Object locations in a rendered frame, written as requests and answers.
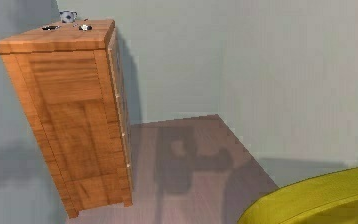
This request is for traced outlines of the wooden chest of drawers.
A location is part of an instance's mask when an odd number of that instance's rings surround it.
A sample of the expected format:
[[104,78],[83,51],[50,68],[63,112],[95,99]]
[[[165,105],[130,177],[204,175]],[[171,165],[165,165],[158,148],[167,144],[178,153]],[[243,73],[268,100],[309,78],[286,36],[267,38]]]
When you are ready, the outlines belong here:
[[[86,24],[92,30],[82,31]],[[130,123],[114,20],[0,40],[0,57],[69,217],[132,203]]]

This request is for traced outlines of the black and white ball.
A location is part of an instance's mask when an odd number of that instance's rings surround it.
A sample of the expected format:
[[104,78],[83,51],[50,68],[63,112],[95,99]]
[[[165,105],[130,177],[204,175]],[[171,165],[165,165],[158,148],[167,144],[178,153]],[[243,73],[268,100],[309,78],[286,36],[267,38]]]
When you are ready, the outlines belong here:
[[75,11],[61,11],[60,19],[63,23],[73,23],[77,18]]

